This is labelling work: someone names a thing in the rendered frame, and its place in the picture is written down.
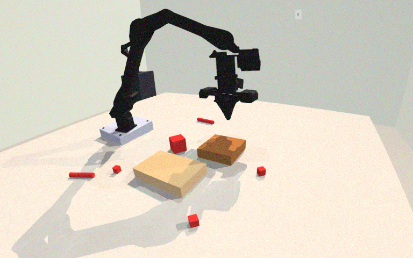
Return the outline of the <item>tan flat block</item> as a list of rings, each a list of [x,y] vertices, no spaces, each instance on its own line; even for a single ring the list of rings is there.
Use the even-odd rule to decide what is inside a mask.
[[[136,178],[182,198],[207,174],[207,163],[159,150],[133,172]]]

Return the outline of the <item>brown square block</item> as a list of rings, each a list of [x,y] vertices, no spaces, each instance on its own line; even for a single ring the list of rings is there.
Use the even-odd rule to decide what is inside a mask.
[[[197,148],[197,157],[229,166],[246,148],[246,140],[215,134]]]

